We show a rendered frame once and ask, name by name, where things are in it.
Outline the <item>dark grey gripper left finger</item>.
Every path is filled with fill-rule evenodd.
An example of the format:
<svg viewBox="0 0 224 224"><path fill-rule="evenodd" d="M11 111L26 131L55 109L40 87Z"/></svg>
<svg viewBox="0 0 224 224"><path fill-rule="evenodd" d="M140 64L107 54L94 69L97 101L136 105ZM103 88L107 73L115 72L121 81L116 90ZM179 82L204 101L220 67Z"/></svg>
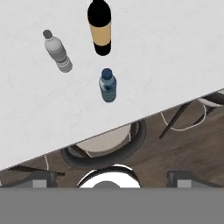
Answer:
<svg viewBox="0 0 224 224"><path fill-rule="evenodd" d="M56 178L53 171L35 171L24 179L2 185L2 188L52 188L58 186Z"/></svg>

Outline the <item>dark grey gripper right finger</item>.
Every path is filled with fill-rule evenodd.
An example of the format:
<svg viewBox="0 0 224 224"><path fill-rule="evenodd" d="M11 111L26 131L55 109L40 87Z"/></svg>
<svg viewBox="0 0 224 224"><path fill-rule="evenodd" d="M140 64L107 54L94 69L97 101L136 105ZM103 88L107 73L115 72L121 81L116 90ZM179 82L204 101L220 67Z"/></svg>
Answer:
<svg viewBox="0 0 224 224"><path fill-rule="evenodd" d="M170 188L222 188L222 185L198 178L190 171L168 171L166 177L166 186Z"/></svg>

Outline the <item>white and black round object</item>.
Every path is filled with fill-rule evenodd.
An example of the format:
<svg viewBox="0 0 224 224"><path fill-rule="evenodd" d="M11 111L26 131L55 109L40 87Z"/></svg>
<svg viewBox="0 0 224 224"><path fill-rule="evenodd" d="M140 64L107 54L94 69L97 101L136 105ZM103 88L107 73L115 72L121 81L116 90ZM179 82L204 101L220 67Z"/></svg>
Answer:
<svg viewBox="0 0 224 224"><path fill-rule="evenodd" d="M77 184L78 188L140 188L139 178L123 164L88 172Z"/></svg>

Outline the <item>blue plastic water bottle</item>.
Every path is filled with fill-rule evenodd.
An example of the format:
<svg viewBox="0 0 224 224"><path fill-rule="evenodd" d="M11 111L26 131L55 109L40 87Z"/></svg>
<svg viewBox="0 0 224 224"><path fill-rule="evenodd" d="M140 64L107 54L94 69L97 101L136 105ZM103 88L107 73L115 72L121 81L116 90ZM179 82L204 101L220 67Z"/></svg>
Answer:
<svg viewBox="0 0 224 224"><path fill-rule="evenodd" d="M110 68L101 71L99 79L101 97L105 102L113 102L116 99L116 77Z"/></svg>

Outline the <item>grey plastic bottle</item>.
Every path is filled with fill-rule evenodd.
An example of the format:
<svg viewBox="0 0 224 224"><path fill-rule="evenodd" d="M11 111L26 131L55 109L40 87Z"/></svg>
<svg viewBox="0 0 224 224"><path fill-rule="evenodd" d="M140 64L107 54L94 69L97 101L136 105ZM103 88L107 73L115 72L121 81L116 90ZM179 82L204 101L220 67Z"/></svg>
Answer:
<svg viewBox="0 0 224 224"><path fill-rule="evenodd" d="M50 30L44 30L43 36L45 38L45 49L55 61L58 69L62 73L70 72L73 64L67 56L66 48L63 46L61 40L55 37Z"/></svg>

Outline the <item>black glass bottle tan label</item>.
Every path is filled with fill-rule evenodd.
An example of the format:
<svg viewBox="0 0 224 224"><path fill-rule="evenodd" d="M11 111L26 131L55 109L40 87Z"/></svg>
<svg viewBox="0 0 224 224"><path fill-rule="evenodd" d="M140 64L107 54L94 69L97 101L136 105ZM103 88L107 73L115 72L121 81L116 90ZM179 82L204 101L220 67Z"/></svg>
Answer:
<svg viewBox="0 0 224 224"><path fill-rule="evenodd" d="M93 0L87 9L94 49L100 56L106 56L111 50L111 9L105 0Z"/></svg>

